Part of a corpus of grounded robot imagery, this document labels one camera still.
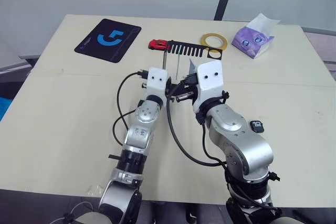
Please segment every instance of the table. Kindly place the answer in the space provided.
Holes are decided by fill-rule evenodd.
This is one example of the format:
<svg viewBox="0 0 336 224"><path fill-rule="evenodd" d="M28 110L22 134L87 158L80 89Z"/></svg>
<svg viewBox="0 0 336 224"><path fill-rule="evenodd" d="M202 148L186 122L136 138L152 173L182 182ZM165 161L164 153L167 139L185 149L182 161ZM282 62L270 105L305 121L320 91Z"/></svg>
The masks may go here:
<svg viewBox="0 0 336 224"><path fill-rule="evenodd" d="M142 27L118 64L73 50L103 18ZM0 122L0 188L100 197L117 164L107 156L121 151L111 134L119 116L119 83L130 72L162 66L162 52L148 50L148 42L198 43L202 34L219 33L230 43L245 24L67 15ZM255 60L232 45L223 52L227 104L247 120L264 124L262 135L275 156L270 170L281 177L281 182L270 182L276 206L335 207L335 82L299 26L278 25L274 36L269 50ZM185 57L180 63L181 75L186 62ZM122 111L134 109L142 98L142 82L134 77L125 83ZM210 162L190 102L172 104L172 117L185 149ZM125 136L122 123L117 135ZM208 137L207 147L224 158ZM141 191L146 200L224 204L229 197L221 168L194 164L177 148L165 111Z"/></svg>

